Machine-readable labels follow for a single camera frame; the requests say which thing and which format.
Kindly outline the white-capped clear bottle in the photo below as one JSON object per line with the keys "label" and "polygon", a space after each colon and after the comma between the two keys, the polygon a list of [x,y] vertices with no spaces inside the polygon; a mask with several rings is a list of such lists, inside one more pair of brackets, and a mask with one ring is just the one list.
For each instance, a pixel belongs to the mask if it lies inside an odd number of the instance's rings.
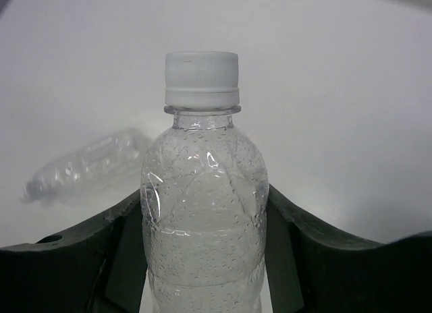
{"label": "white-capped clear bottle", "polygon": [[269,195],[240,112],[238,56],[165,58],[165,112],[173,124],[148,148],[140,203],[155,312],[260,312]]}

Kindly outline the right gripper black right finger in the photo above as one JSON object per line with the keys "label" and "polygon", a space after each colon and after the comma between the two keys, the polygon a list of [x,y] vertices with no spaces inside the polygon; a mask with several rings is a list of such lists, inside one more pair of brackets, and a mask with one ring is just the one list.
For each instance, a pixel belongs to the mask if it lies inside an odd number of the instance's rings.
{"label": "right gripper black right finger", "polygon": [[265,263],[274,312],[430,312],[431,233],[388,244],[342,231],[275,188]]}

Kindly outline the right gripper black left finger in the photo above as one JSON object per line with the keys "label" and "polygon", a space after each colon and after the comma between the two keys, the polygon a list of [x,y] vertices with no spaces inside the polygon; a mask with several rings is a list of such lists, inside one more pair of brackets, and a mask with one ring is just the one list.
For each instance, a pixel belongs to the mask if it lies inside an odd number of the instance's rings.
{"label": "right gripper black left finger", "polygon": [[35,244],[1,249],[2,312],[139,312],[140,193]]}

